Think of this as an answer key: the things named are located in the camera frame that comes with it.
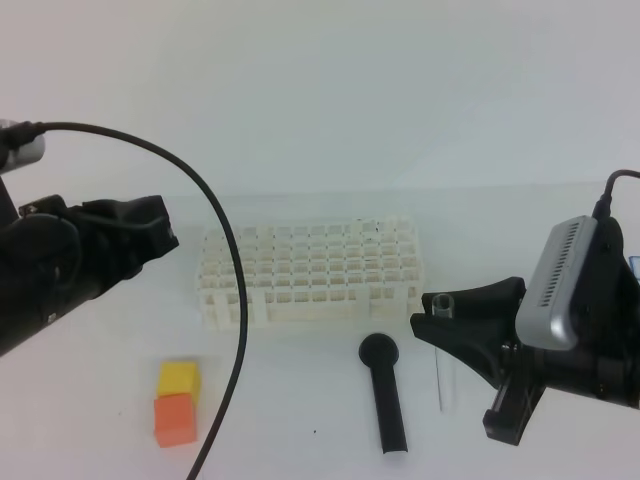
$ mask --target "white surface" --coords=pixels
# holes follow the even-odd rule
[[[225,194],[600,180],[640,158],[639,14],[630,0],[5,0],[0,117],[137,133]],[[23,199],[195,192],[147,158],[52,134],[8,183]]]
[[[250,325],[389,318],[404,322],[408,315],[424,311],[424,266],[409,218],[233,228]],[[204,235],[196,292],[206,326],[237,330],[238,285],[221,228]]]
[[[602,185],[236,198],[238,222],[401,212],[420,229],[430,288],[528,279],[554,224],[589,213]],[[637,182],[614,212],[628,254],[640,250]],[[197,325],[193,273],[205,205],[171,199],[182,245],[132,281],[85,304],[0,361],[3,478],[180,479],[195,446],[160,450],[151,433],[153,365],[208,358],[200,423],[211,421],[236,337]],[[203,478],[637,478],[640,414],[548,390],[520,447],[488,440],[493,389],[456,365],[455,406],[438,409],[433,349],[408,323],[366,329],[252,331],[236,395]],[[369,331],[398,343],[396,375],[409,453],[383,456],[369,373],[357,348]]]

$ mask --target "white backdrop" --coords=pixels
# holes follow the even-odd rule
[[[126,129],[223,194],[602,180],[640,158],[640,5],[5,0],[0,117]],[[51,135],[12,193],[193,192]]]

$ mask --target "black handle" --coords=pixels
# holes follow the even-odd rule
[[[407,452],[396,376],[393,372],[393,365],[398,361],[398,347],[387,335],[374,333],[360,345],[360,359],[371,369],[382,452]]]
[[[393,366],[372,368],[371,380],[373,381],[373,395],[376,399],[382,452],[408,451]]]

